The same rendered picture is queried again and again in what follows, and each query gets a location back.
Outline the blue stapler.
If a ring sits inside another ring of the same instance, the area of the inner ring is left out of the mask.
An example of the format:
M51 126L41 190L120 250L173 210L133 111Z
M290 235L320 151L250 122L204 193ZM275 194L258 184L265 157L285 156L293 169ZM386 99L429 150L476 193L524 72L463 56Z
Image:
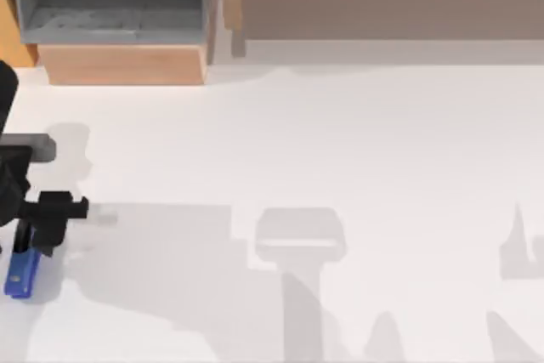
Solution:
M26 299L32 295L40 257L40 252L32 244L23 253L13 253L12 248L3 288L5 295L14 299Z

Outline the pale grey rounded box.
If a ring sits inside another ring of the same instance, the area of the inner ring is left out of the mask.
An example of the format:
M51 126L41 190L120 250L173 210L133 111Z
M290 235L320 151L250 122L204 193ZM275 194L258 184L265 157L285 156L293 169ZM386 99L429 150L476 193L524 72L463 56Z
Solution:
M47 133L5 133L0 148L30 148L30 163L51 162L56 157L56 142Z

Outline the pale wooden drawer front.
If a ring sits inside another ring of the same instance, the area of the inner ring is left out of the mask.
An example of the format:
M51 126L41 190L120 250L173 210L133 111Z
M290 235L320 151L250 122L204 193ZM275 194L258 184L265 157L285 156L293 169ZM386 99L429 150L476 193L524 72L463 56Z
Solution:
M49 83L63 86L202 85L204 45L40 45Z

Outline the orange wooden cupboard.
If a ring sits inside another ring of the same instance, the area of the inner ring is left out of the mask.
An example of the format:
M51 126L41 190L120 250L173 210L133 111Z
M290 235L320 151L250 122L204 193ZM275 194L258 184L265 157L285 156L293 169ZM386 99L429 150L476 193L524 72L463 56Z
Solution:
M37 45L20 40L15 0L0 0L0 60L19 68L31 68L38 62Z

